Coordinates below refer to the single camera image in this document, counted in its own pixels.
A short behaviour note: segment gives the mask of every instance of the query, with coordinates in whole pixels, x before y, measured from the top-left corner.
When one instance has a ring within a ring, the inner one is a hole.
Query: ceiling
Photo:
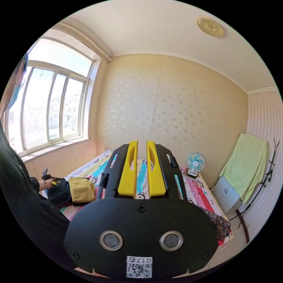
[[[199,17],[216,19],[223,38],[202,32]],[[173,0],[109,0],[68,17],[84,24],[110,55],[152,53],[203,64],[244,91],[276,87],[265,63],[233,28],[197,7]]]

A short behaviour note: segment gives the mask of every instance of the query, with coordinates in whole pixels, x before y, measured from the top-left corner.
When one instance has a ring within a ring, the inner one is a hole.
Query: qr code
[[[151,278],[152,257],[127,257],[127,277],[130,278]]]

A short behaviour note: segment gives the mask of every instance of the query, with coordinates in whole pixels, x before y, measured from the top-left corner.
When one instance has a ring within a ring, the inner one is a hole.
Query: window frame
[[[21,101],[21,110],[20,110],[20,136],[21,136],[21,144],[22,144],[23,151],[19,152],[18,155],[21,158],[25,157],[27,155],[33,154],[37,151],[43,150],[45,148],[51,147],[53,145],[62,143],[62,142],[82,138],[82,137],[85,136],[85,134],[87,134],[87,133],[83,132],[83,129],[84,129],[84,110],[85,110],[85,101],[86,101],[86,94],[87,94],[87,91],[88,91],[89,79],[90,79],[90,75],[91,75],[91,72],[92,72],[94,64],[95,64],[95,60],[89,58],[87,55],[81,53],[80,51],[76,50],[75,48],[73,48],[72,46],[70,46],[66,43],[60,42],[58,40],[55,40],[55,39],[52,39],[52,38],[49,38],[49,37],[41,37],[40,39],[48,39],[48,40],[52,40],[52,41],[58,42],[60,44],[63,44],[65,46],[75,50],[76,52],[80,53],[81,55],[85,56],[86,58],[91,60],[92,63],[91,63],[91,66],[89,68],[88,75],[87,75],[87,77],[85,77],[81,74],[78,74],[78,73],[72,71],[72,70],[66,69],[64,67],[61,67],[61,66],[58,66],[58,65],[55,65],[55,64],[51,64],[51,63],[47,63],[47,62],[43,62],[43,61],[37,61],[37,60],[29,60],[28,61],[27,66],[31,67],[31,70],[30,70],[30,73],[29,73],[29,75],[26,79],[26,83],[24,85],[24,92],[23,92],[23,97],[22,97],[22,101]],[[35,44],[33,44],[33,46],[29,49],[29,53],[38,41],[36,41]],[[29,85],[29,81],[30,81],[30,78],[32,76],[33,70],[35,68],[50,70],[50,71],[53,71],[54,74],[53,74],[53,77],[52,77],[52,82],[51,82],[51,86],[50,86],[50,90],[49,90],[49,94],[48,94],[48,100],[47,100],[47,108],[46,108],[47,143],[38,145],[38,146],[30,148],[30,149],[27,149],[26,144],[25,144],[25,137],[24,137],[24,102],[25,102],[25,98],[26,98],[26,92],[27,92],[27,88],[28,88],[28,85]],[[57,76],[58,73],[66,75],[66,80],[65,80],[65,83],[64,83],[61,102],[60,102],[60,111],[59,111],[60,137],[50,140],[50,135],[49,135],[49,107],[50,107],[50,99],[51,99],[51,94],[52,94],[54,82],[55,82],[55,79],[56,79],[56,76]],[[63,136],[63,108],[64,108],[64,101],[65,101],[65,94],[66,94],[66,90],[67,90],[67,85],[68,85],[70,78],[83,83],[82,93],[81,93],[81,96],[80,96],[80,102],[79,102],[79,107],[78,107],[78,133]],[[4,132],[6,134],[7,140],[9,141],[9,111],[8,110],[5,112],[5,115],[4,115]]]

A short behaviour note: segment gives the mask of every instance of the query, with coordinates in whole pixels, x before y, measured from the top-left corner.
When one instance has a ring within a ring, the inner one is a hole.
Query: green towel
[[[256,185],[264,176],[269,157],[266,140],[241,134],[219,177],[224,176],[246,204]]]

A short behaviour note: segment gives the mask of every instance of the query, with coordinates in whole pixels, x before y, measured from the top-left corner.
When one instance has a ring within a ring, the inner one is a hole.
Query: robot
[[[79,268],[119,280],[146,282],[194,273],[216,252],[216,226],[187,201],[171,151],[151,141],[147,141],[148,164],[154,165],[147,168],[149,199],[136,199],[137,148],[138,141],[132,141],[113,151],[97,199],[70,222],[65,248]]]

